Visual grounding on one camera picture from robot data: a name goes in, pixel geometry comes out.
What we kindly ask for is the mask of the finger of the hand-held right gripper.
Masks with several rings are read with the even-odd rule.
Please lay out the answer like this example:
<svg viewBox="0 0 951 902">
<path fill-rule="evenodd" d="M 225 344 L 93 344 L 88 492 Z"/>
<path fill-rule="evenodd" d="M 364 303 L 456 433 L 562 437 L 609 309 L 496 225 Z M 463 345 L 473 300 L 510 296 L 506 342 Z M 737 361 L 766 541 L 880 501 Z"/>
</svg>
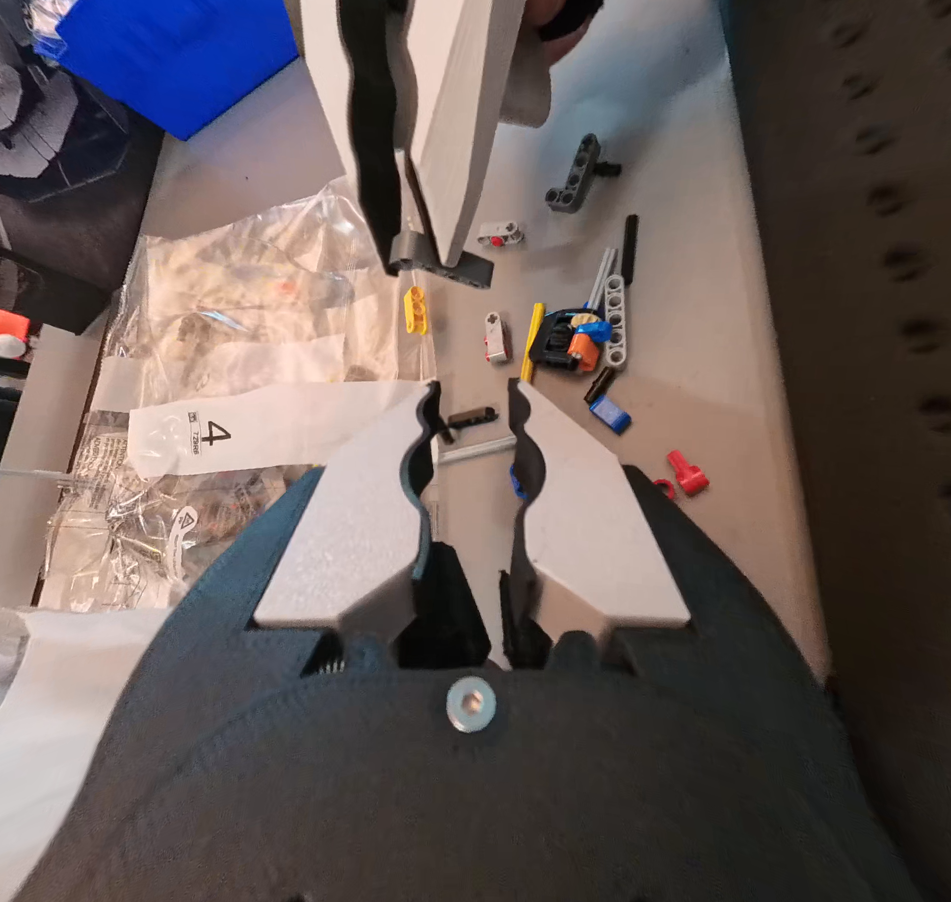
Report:
<svg viewBox="0 0 951 902">
<path fill-rule="evenodd" d="M 427 235 L 454 265 L 476 217 L 526 0 L 409 0 L 394 72 L 400 175 Z"/>
<path fill-rule="evenodd" d="M 384 271 L 402 230 L 405 142 L 394 72 L 409 0 L 300 0 L 303 59 Z"/>
</svg>

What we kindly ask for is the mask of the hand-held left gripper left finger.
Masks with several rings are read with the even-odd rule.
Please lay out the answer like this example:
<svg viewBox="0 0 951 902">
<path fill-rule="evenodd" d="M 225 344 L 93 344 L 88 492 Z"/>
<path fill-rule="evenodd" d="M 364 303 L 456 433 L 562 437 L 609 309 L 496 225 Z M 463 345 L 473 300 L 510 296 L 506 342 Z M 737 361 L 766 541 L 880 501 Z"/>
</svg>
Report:
<svg viewBox="0 0 951 902">
<path fill-rule="evenodd" d="M 254 613 L 265 628 L 311 626 L 395 639 L 415 617 L 432 545 L 422 495 L 434 477 L 438 381 L 334 452 Z"/>
</svg>

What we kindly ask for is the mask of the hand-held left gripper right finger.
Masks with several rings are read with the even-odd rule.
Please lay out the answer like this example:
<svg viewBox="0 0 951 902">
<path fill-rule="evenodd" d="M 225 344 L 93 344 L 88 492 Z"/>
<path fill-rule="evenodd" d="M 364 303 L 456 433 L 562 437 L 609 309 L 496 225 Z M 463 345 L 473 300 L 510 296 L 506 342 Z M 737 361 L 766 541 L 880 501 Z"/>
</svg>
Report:
<svg viewBox="0 0 951 902">
<path fill-rule="evenodd" d="M 617 456 L 536 388 L 509 382 L 519 508 L 509 573 L 516 625 L 679 628 L 690 619 Z"/>
</svg>

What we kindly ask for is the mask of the dark grey lego liftarm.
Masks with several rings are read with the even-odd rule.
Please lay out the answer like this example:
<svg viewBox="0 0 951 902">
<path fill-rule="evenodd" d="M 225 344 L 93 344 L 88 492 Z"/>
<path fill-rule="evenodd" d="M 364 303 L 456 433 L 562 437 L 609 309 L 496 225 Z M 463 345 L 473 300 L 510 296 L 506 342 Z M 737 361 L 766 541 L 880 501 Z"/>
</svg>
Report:
<svg viewBox="0 0 951 902">
<path fill-rule="evenodd" d="M 404 231 L 397 234 L 392 241 L 385 270 L 388 275 L 395 277 L 402 271 L 412 269 L 420 269 L 478 290 L 488 290 L 493 281 L 491 260 L 463 251 L 456 264 L 446 265 L 427 235 Z"/>
</svg>

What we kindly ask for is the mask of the dark grey bent lego beam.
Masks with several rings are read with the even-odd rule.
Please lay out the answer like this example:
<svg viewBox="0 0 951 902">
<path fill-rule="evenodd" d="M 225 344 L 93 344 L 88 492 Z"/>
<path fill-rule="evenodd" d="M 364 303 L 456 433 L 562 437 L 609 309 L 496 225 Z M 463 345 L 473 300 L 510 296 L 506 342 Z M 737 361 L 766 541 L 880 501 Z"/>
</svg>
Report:
<svg viewBox="0 0 951 902">
<path fill-rule="evenodd" d="M 621 163 L 602 159 L 597 135 L 588 133 L 579 142 L 563 185 L 550 188 L 545 203 L 553 213 L 573 215 L 583 206 L 595 179 L 615 179 L 622 171 Z"/>
</svg>

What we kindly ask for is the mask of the blue curved lego tile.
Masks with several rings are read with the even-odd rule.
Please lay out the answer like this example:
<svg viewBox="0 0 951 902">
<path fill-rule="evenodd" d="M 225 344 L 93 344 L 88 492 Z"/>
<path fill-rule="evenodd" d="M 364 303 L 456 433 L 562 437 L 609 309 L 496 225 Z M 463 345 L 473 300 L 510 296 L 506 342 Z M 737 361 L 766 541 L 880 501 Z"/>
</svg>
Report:
<svg viewBox="0 0 951 902">
<path fill-rule="evenodd" d="M 588 410 L 615 435 L 623 435 L 633 422 L 631 415 L 617 406 L 608 395 L 597 397 Z"/>
</svg>

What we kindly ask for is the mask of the dark lego pin connector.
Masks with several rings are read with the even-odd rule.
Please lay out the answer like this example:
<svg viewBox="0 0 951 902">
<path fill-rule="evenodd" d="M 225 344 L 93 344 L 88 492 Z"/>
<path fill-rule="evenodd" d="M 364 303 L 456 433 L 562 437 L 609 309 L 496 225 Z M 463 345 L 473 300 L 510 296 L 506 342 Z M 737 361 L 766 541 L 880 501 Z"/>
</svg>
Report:
<svg viewBox="0 0 951 902">
<path fill-rule="evenodd" d="M 491 406 L 459 411 L 441 421 L 440 436 L 449 445 L 455 444 L 456 434 L 487 425 L 498 420 L 498 412 Z"/>
</svg>

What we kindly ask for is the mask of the yellow lego axle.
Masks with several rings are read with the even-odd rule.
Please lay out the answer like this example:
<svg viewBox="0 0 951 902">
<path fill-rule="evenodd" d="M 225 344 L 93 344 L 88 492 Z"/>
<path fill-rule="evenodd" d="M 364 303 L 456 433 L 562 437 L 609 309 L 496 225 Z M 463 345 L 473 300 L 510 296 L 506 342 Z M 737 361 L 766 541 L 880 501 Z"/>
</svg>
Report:
<svg viewBox="0 0 951 902">
<path fill-rule="evenodd" d="M 523 382 L 532 383 L 533 373 L 534 373 L 534 362 L 531 359 L 530 351 L 532 345 L 537 337 L 537 334 L 540 330 L 541 323 L 546 314 L 546 306 L 543 302 L 536 302 L 532 307 L 531 318 L 529 322 L 528 335 L 526 339 L 525 349 L 523 353 L 521 368 L 520 368 L 520 379 Z"/>
</svg>

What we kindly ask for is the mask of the black lego set box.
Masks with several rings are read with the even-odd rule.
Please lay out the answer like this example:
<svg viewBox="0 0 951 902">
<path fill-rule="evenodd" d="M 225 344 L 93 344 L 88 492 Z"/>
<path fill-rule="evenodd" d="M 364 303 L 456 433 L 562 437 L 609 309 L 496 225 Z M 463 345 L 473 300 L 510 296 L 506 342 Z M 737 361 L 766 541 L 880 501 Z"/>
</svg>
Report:
<svg viewBox="0 0 951 902">
<path fill-rule="evenodd" d="M 123 284 L 163 131 L 33 47 L 1 0 L 2 310 L 82 334 Z"/>
</svg>

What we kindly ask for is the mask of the blue plastic bin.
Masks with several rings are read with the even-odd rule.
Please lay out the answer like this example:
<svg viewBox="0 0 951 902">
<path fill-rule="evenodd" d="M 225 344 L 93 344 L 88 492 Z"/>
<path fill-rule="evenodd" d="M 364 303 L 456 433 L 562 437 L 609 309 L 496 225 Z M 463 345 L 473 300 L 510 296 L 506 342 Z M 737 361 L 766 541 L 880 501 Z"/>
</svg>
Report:
<svg viewBox="0 0 951 902">
<path fill-rule="evenodd" d="M 284 0 L 78 0 L 34 51 L 187 140 L 299 55 Z"/>
</svg>

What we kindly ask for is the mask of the long thin grey axle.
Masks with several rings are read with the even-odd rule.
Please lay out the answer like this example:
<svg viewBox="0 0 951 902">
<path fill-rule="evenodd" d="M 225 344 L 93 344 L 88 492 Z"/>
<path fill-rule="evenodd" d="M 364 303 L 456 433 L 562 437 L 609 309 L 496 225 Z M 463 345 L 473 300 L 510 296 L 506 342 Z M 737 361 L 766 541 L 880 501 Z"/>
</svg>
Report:
<svg viewBox="0 0 951 902">
<path fill-rule="evenodd" d="M 437 457 L 436 464 L 439 467 L 451 466 L 477 458 L 504 454 L 513 451 L 516 444 L 516 437 L 514 435 L 507 435 L 480 444 L 444 451 Z"/>
</svg>

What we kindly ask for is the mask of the light grey five-hole beam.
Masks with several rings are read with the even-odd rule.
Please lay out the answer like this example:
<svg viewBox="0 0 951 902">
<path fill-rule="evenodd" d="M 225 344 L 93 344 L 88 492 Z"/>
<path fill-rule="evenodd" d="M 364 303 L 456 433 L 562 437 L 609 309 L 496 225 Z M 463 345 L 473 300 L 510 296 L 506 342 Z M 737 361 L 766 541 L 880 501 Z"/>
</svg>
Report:
<svg viewBox="0 0 951 902">
<path fill-rule="evenodd" d="M 624 278 L 612 273 L 603 287 L 604 319 L 611 332 L 604 345 L 605 366 L 616 372 L 623 371 L 628 361 L 627 287 Z"/>
</svg>

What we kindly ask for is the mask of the black dimpled mat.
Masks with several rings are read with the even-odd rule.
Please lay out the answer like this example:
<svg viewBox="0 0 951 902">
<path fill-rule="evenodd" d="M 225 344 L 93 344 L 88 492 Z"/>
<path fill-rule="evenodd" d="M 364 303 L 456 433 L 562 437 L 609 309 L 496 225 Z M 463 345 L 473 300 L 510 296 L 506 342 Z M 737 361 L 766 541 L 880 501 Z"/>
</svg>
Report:
<svg viewBox="0 0 951 902">
<path fill-rule="evenodd" d="M 718 0 L 827 641 L 949 900 L 950 0 Z"/>
</svg>

